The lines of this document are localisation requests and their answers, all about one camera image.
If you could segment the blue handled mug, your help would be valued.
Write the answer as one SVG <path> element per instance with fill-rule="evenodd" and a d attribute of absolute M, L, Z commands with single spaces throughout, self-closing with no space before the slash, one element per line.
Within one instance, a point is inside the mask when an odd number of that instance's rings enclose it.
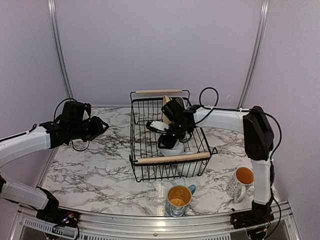
<path fill-rule="evenodd" d="M 189 187 L 173 186 L 166 195 L 166 213 L 174 218 L 182 217 L 186 213 L 196 189 L 194 184 Z"/>

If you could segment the small white bowl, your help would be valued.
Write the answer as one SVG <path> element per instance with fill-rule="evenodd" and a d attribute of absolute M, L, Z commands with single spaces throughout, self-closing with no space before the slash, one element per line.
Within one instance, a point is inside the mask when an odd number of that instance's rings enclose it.
<path fill-rule="evenodd" d="M 176 144 L 172 149 L 166 149 L 166 148 L 160 149 L 161 154 L 165 157 L 178 156 L 178 155 L 181 155 L 184 151 L 185 151 L 184 145 L 179 141 L 176 142 Z"/>

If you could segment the black wire dish rack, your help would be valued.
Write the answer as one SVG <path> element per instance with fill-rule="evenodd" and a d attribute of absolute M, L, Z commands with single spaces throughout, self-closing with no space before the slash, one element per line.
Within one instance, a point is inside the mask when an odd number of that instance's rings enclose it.
<path fill-rule="evenodd" d="M 137 182 L 201 176 L 216 147 L 195 125 L 188 90 L 147 90 L 130 93 L 129 161 Z"/>

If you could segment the large white bowl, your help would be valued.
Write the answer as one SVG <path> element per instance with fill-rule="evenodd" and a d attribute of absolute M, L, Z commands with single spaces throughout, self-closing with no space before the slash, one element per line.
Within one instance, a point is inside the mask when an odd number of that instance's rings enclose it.
<path fill-rule="evenodd" d="M 179 177 L 195 177 L 201 171 L 201 161 L 179 163 L 176 167 Z"/>

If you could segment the red and teal plate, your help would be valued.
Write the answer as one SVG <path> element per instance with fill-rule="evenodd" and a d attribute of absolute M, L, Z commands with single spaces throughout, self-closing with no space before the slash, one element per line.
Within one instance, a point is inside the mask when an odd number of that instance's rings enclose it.
<path fill-rule="evenodd" d="M 177 97 L 174 100 L 181 106 L 183 110 L 187 110 L 190 107 L 189 102 L 183 97 Z"/>

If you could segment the pale yellow round plate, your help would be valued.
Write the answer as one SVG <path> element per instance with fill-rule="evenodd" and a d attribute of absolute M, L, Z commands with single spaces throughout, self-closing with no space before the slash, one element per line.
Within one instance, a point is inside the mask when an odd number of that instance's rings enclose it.
<path fill-rule="evenodd" d="M 168 118 L 168 114 L 170 114 L 168 112 L 168 108 L 166 107 L 166 104 L 168 102 L 170 102 L 172 100 L 171 97 L 167 96 L 167 95 L 164 95 L 163 98 L 162 98 L 162 108 L 161 108 L 161 111 L 162 111 L 162 121 L 166 124 L 166 125 L 170 125 L 172 124 L 172 121 Z"/>

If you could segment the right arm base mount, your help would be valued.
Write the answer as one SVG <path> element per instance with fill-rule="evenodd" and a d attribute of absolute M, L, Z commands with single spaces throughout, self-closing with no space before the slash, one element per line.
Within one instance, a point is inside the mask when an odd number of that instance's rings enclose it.
<path fill-rule="evenodd" d="M 270 223 L 275 219 L 273 212 L 263 213 L 261 210 L 246 210 L 234 212 L 230 215 L 230 223 L 234 229 L 249 228 L 265 223 Z"/>

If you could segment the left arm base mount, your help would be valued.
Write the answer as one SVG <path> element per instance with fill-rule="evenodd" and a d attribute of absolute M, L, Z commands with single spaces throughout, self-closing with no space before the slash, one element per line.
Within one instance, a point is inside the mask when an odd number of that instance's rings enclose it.
<path fill-rule="evenodd" d="M 55 211 L 39 210 L 36 214 L 36 218 L 58 226 L 76 228 L 78 226 L 80 213 L 78 211 L 71 211 L 62 208 L 58 208 Z"/>

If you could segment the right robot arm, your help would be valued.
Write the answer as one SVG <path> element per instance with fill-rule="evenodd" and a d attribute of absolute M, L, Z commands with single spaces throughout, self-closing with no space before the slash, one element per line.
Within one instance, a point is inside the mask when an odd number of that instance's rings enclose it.
<path fill-rule="evenodd" d="M 179 99 L 172 99 L 162 106 L 161 111 L 170 121 L 158 139 L 159 147 L 166 150 L 172 150 L 177 141 L 182 141 L 186 134 L 191 135 L 197 127 L 242 135 L 244 151 L 252 168 L 238 168 L 225 190 L 236 203 L 243 200 L 251 185 L 254 186 L 254 194 L 251 210 L 234 213 L 231 222 L 258 224 L 274 219 L 271 205 L 275 200 L 272 190 L 275 135 L 268 121 L 269 115 L 260 106 L 225 109 L 200 104 L 185 108 Z"/>

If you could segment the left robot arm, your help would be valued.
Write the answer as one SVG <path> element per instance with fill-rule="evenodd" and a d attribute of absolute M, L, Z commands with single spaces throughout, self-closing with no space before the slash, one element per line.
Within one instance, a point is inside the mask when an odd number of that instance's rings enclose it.
<path fill-rule="evenodd" d="M 54 114 L 52 121 L 34 124 L 30 130 L 0 140 L 1 167 L 29 154 L 71 144 L 74 140 L 89 144 L 109 128 L 100 117 L 91 115 L 92 106 L 89 103 L 69 97 L 58 105 L 63 107 L 62 112 Z M 64 216 L 59 201 L 43 188 L 1 177 L 0 197 L 33 207 L 53 223 L 60 222 Z"/>

